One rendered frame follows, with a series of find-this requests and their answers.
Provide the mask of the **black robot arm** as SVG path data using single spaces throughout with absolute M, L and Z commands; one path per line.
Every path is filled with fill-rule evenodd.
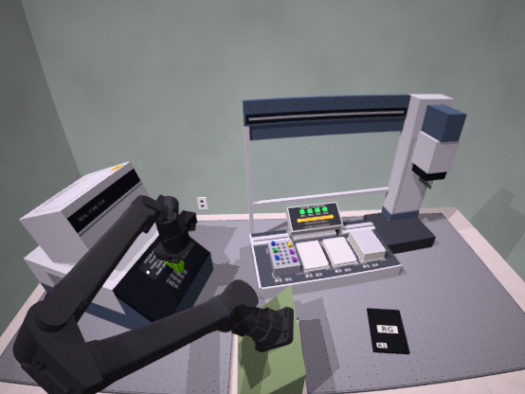
M 221 295 L 202 304 L 85 343 L 77 323 L 140 232 L 147 234 L 154 223 L 163 239 L 177 236 L 181 228 L 185 249 L 197 218 L 191 211 L 179 214 L 179 203 L 172 196 L 159 195 L 156 200 L 137 196 L 44 300 L 28 309 L 13 355 L 46 393 L 96 394 L 213 331 L 250 336 L 259 352 L 293 342 L 294 310 L 257 308 L 255 290 L 235 279 Z

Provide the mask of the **white rectangular block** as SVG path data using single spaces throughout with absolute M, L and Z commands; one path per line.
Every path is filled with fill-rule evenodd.
M 384 259 L 386 249 L 370 228 L 351 230 L 348 241 L 361 263 Z

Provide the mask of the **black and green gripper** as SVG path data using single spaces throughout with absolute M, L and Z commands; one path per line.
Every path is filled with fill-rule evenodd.
M 180 234 L 181 230 L 179 234 L 173 238 L 160 238 L 161 242 L 154 249 L 154 254 L 157 260 L 163 260 L 177 273 L 182 274 L 184 264 L 189 258 L 188 255 L 195 252 L 195 243 L 190 242 L 188 246 L 183 249 Z

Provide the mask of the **black rectangular pad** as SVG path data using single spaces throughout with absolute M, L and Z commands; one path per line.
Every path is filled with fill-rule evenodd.
M 373 352 L 409 354 L 399 310 L 367 309 Z

